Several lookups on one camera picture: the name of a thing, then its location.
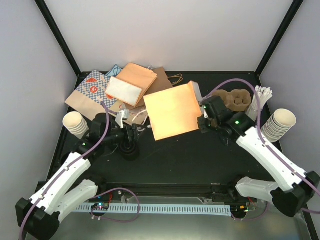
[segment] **gray wall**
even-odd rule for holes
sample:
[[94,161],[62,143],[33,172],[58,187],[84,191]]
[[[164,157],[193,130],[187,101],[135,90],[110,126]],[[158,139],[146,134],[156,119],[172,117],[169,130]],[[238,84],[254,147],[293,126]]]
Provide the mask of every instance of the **gray wall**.
[[[304,1],[276,49],[261,81],[271,87],[271,111],[286,108],[294,112],[297,124],[282,139],[284,153],[306,171],[320,174],[320,1]],[[310,209],[320,211],[315,196]],[[312,215],[318,235],[320,216]]]
[[46,0],[83,71],[255,71],[293,0]]
[[48,174],[76,76],[34,0],[2,0],[0,31],[0,238],[13,240],[15,204]]

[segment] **beige paper cup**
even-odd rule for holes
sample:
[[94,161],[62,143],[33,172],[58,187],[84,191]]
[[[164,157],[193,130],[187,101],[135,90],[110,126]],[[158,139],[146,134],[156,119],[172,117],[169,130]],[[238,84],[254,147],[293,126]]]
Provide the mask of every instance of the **beige paper cup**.
[[296,116],[289,110],[280,108],[273,114],[275,124],[282,128],[292,128],[297,123]]
[[77,111],[72,111],[65,115],[62,123],[78,139],[82,139],[84,134],[89,130],[86,120]]

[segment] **stack of paper cups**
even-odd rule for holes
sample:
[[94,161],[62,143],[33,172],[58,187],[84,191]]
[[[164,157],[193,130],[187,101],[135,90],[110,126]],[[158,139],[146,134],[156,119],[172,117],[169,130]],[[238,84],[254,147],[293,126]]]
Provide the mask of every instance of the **stack of paper cups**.
[[82,139],[84,134],[89,130],[86,120],[77,111],[72,111],[65,115],[62,123],[78,139]]
[[282,138],[297,122],[296,116],[287,109],[278,109],[261,128],[263,135],[274,143]]

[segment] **black frame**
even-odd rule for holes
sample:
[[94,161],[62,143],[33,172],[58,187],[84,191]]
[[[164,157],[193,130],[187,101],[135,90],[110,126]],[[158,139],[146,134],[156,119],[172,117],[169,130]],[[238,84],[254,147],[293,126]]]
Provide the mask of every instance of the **black frame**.
[[[77,82],[76,82],[76,87],[86,78],[86,76],[89,74],[88,72],[82,72],[75,60],[75,58],[73,57],[68,44],[66,43],[62,33],[59,30],[58,25],[55,22],[54,17],[52,16],[52,14],[50,13],[50,10],[45,2],[45,0],[34,0],[39,8],[39,10],[41,11],[44,19],[46,20],[47,24],[49,25],[54,37],[56,38],[57,42],[59,43],[63,53],[65,54],[67,60],[69,61],[75,75],[77,76]],[[302,3],[304,2],[304,0],[293,0],[289,10],[287,11],[284,19],[282,20],[281,25],[279,26],[276,34],[274,35],[269,47],[267,48],[261,62],[259,63],[256,71],[254,72],[255,77],[257,78],[257,81],[260,82],[260,75],[262,74],[263,70],[266,68],[270,58],[272,57],[273,53],[275,52],[278,44],[280,43],[282,37],[284,36],[284,34],[286,33],[288,27],[290,26],[292,20],[294,19],[296,13],[298,12],[300,6],[302,5]],[[62,150],[63,150],[63,146],[65,144],[66,141],[66,137],[67,137],[67,130],[65,127],[62,128],[59,140],[58,140],[58,144],[56,147],[56,150],[54,152],[54,156],[53,156],[53,161],[48,173],[48,176],[51,176],[54,170],[54,162],[62,155]],[[208,192],[210,189],[205,188],[202,189],[202,191],[199,191],[199,189],[195,189],[195,186],[190,186],[190,188],[188,188],[187,186],[184,185],[184,189],[179,188],[179,186],[175,186],[174,191],[179,191],[183,196],[185,196],[186,194],[189,194],[190,196],[199,196],[199,195],[203,195],[204,192]],[[167,196],[170,196],[170,192],[172,191],[169,190],[167,192]],[[312,221],[311,215],[308,212],[303,212],[304,217],[305,217],[305,221],[307,223],[307,227],[308,230],[310,232],[311,238],[313,240],[319,240],[319,237],[317,235],[314,223]]]

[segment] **purple cable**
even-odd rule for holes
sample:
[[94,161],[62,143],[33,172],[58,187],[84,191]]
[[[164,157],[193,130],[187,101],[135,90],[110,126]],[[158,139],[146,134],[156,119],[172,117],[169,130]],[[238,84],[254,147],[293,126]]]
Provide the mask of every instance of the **purple cable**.
[[134,192],[130,191],[129,189],[123,188],[123,187],[117,187],[117,188],[113,188],[111,190],[108,190],[108,191],[106,191],[104,193],[101,193],[101,194],[99,194],[99,195],[97,195],[97,196],[95,196],[95,197],[93,197],[91,199],[95,199],[95,198],[101,197],[103,195],[106,195],[106,194],[111,193],[111,192],[116,191],[116,190],[127,191],[128,193],[131,193],[134,196],[134,198],[136,199],[136,202],[138,204],[138,209],[137,209],[137,212],[136,212],[135,216],[132,219],[129,219],[129,220],[117,220],[117,219],[113,219],[113,218],[109,218],[109,217],[97,217],[97,216],[94,216],[94,213],[93,213],[94,209],[92,209],[92,211],[91,211],[91,216],[93,218],[100,218],[100,219],[103,219],[103,220],[110,220],[110,221],[116,222],[116,223],[122,223],[122,224],[131,223],[131,222],[133,222],[134,220],[136,220],[138,218],[139,213],[140,213],[140,202],[139,202],[139,199],[138,199],[137,195],[135,195]]
[[[100,140],[92,147],[90,148],[87,152],[85,152],[84,154],[82,154],[81,156],[79,156],[76,160],[72,161],[67,167],[70,168],[73,164],[75,164],[76,162],[78,162],[80,159],[84,158],[85,156],[87,156],[88,154],[90,154],[93,150],[96,149],[96,147],[98,147],[101,142],[104,140],[104,138],[106,137],[107,133],[108,133],[108,129],[109,129],[109,114],[108,114],[108,107],[105,105],[104,102],[101,102],[102,106],[105,109],[106,112],[106,127],[104,130],[104,133],[102,135],[102,137],[100,138]],[[66,172],[65,169],[63,169],[53,180],[52,182],[48,185],[48,187],[43,191],[42,193],[42,197],[44,197],[47,192],[50,190],[50,188],[55,184],[55,182],[61,177],[61,175]],[[19,232],[19,240],[23,240],[23,232],[24,232],[24,228],[26,226],[27,220],[30,217],[31,213],[33,212],[33,210],[36,208],[36,206],[39,204],[39,202],[42,199],[39,198],[34,204],[33,206],[30,208],[30,210],[28,211],[28,213],[25,215],[21,227],[20,227],[20,232]]]
[[110,110],[110,109],[108,110],[108,112],[109,112],[109,113],[112,113],[112,114],[114,114],[114,115],[117,115],[117,114],[118,114],[117,112],[112,111],[112,110]]
[[[248,85],[251,90],[253,91],[253,94],[255,95],[256,101],[257,101],[257,111],[258,111],[258,116],[257,116],[257,121],[256,121],[256,125],[257,125],[257,133],[259,138],[261,139],[261,142],[263,144],[266,144],[266,141],[264,140],[262,133],[261,133],[261,107],[260,107],[260,99],[258,97],[258,94],[254,88],[254,86],[252,86],[249,82],[247,82],[246,80],[240,79],[240,78],[233,78],[233,79],[229,79],[221,84],[219,84],[215,89],[213,89],[207,96],[205,96],[203,100],[209,98],[212,93],[214,91],[216,91],[217,89],[221,88],[223,85],[231,83],[231,82],[241,82],[244,83],[246,85]],[[296,172],[288,163],[286,163],[270,146],[265,145],[267,149],[269,149],[269,151],[281,162],[283,163],[283,165],[285,165],[293,174],[297,175],[302,181],[304,181],[312,190],[314,190],[314,192],[316,194],[318,194],[318,196],[320,197],[320,191],[310,182],[308,181],[305,177],[303,177],[302,175],[300,175],[298,172]],[[315,211],[315,210],[309,210],[306,208],[302,208],[303,211],[307,212],[307,213],[311,213],[311,214],[320,214],[320,211]]]

